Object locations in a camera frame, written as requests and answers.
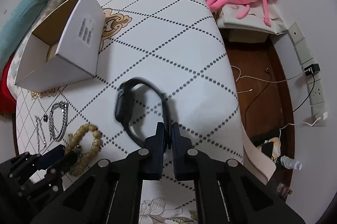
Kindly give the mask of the plastic water bottle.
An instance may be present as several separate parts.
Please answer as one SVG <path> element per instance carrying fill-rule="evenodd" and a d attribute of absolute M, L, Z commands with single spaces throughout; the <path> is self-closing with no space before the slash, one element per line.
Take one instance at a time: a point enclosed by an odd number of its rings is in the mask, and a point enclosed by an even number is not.
<path fill-rule="evenodd" d="M 280 163 L 283 167 L 287 169 L 292 169 L 292 170 L 301 170 L 302 169 L 302 164 L 292 158 L 289 158 L 287 156 L 282 156 L 280 158 Z"/>

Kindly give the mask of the red cloth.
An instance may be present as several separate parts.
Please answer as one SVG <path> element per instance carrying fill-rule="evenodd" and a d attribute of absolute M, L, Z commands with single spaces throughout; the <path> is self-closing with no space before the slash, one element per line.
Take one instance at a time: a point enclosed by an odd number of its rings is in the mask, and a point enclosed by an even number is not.
<path fill-rule="evenodd" d="M 6 63 L 2 78 L 1 78 L 1 92 L 0 92 L 0 114 L 13 114 L 16 110 L 17 100 L 12 96 L 7 87 L 7 76 L 9 72 L 10 64 L 13 60 L 14 55 L 12 54 Z"/>

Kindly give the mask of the white cardboard box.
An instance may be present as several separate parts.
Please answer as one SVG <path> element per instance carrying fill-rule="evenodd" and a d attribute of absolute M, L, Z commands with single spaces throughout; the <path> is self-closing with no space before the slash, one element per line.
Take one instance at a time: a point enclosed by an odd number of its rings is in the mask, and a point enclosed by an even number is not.
<path fill-rule="evenodd" d="M 15 85 L 44 92 L 96 74 L 105 14 L 97 0 L 67 0 L 30 34 Z"/>

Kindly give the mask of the white power strip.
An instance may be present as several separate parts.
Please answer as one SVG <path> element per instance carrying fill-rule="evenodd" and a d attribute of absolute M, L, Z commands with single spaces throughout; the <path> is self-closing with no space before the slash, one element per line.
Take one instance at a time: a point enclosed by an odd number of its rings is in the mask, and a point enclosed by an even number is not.
<path fill-rule="evenodd" d="M 302 69 L 300 76 L 304 77 L 308 90 L 306 98 L 293 112 L 295 113 L 308 101 L 311 108 L 312 123 L 307 123 L 307 125 L 326 126 L 328 113 L 320 76 L 320 65 L 297 22 L 289 27 L 289 36 Z"/>

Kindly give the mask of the black charger plug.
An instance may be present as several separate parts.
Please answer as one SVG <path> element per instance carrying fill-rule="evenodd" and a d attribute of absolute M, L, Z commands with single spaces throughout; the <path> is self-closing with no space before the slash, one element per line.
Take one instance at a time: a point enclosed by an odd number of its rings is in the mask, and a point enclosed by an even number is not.
<path fill-rule="evenodd" d="M 306 76 L 315 75 L 320 72 L 320 66 L 318 63 L 310 64 L 304 68 L 304 72 Z"/>

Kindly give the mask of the teal blanket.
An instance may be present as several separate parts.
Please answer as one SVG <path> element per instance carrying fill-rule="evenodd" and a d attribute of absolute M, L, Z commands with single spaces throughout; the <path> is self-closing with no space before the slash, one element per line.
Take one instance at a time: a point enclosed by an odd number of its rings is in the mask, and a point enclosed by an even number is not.
<path fill-rule="evenodd" d="M 48 0 L 22 0 L 1 27 L 1 66 L 24 38 Z"/>

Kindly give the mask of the white patterned tablecloth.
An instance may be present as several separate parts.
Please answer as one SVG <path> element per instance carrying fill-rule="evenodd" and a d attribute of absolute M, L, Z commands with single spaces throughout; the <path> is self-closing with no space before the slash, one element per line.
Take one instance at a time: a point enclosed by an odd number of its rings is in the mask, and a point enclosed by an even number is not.
<path fill-rule="evenodd" d="M 235 82 L 205 0 L 97 1 L 105 22 L 96 74 L 57 87 L 59 97 L 46 102 L 19 98 L 21 154 L 44 155 L 58 145 L 77 153 L 75 165 L 62 173 L 65 192 L 99 160 L 123 160 L 141 149 L 115 119 L 120 85 L 141 77 L 164 93 L 171 125 L 177 123 L 196 150 L 243 165 Z M 130 130 L 145 141 L 163 123 L 162 102 L 146 85 L 132 91 Z M 4 209 L 14 223 L 33 223 L 51 202 L 7 203 Z M 194 183 L 175 179 L 172 148 L 164 150 L 161 179 L 143 181 L 138 223 L 198 223 Z"/>

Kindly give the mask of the white covered box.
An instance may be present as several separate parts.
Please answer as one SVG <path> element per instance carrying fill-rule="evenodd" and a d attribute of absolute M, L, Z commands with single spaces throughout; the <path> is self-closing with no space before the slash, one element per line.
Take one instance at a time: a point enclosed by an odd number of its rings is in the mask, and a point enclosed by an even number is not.
<path fill-rule="evenodd" d="M 222 9 L 213 13 L 213 15 L 220 28 L 244 29 L 280 35 L 288 28 L 286 27 L 282 16 L 279 14 L 275 2 L 276 0 L 268 0 L 271 27 L 266 26 L 263 22 L 263 8 L 261 1 L 251 4 L 248 15 L 241 20 L 236 19 L 236 16 L 243 10 L 244 6 L 242 5 L 226 4 Z"/>

